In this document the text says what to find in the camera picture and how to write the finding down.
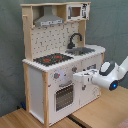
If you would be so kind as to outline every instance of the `oven window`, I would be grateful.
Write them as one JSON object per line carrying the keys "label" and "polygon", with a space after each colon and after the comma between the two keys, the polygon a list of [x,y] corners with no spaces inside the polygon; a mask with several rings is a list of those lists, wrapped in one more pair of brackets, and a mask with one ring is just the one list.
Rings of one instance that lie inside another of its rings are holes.
{"label": "oven window", "polygon": [[56,92],[56,111],[73,103],[73,85]]}

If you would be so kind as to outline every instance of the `stovetop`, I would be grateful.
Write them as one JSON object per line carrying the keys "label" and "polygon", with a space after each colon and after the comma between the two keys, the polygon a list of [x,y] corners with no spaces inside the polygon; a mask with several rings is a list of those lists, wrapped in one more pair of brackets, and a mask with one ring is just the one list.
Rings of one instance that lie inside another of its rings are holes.
{"label": "stovetop", "polygon": [[54,65],[56,63],[67,61],[69,59],[73,59],[73,57],[70,57],[70,56],[67,56],[64,54],[60,54],[60,53],[54,53],[51,55],[36,58],[36,59],[34,59],[34,62],[40,63],[40,64],[48,67],[50,65]]}

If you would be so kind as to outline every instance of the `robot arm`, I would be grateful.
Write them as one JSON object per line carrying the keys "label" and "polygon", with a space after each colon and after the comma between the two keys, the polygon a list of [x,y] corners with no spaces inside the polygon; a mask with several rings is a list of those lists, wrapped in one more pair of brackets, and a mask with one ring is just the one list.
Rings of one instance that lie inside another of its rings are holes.
{"label": "robot arm", "polygon": [[90,69],[73,74],[73,79],[83,85],[98,85],[108,90],[114,90],[119,80],[124,78],[128,71],[128,57],[118,66],[114,61],[105,62],[100,70]]}

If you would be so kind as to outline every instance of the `oven door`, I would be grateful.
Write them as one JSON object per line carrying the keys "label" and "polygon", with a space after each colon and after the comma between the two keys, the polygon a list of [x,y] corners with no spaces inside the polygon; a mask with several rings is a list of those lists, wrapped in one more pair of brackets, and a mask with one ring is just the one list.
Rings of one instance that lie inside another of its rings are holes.
{"label": "oven door", "polygon": [[76,84],[76,82],[74,82],[75,81],[68,81],[60,84],[59,87],[56,88],[56,90],[54,90],[54,88],[54,92],[49,95],[49,121],[51,124],[56,123],[79,108],[80,88],[79,83]]}
{"label": "oven door", "polygon": [[78,20],[82,18],[82,4],[67,5],[67,21]]}

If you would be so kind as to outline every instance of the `wooden toy kitchen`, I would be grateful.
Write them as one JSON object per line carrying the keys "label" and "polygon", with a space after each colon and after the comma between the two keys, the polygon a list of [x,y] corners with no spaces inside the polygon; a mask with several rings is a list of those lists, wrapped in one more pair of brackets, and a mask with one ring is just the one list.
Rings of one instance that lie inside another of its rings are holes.
{"label": "wooden toy kitchen", "polygon": [[22,4],[26,110],[49,127],[101,95],[73,74],[100,69],[105,48],[85,44],[90,2]]}

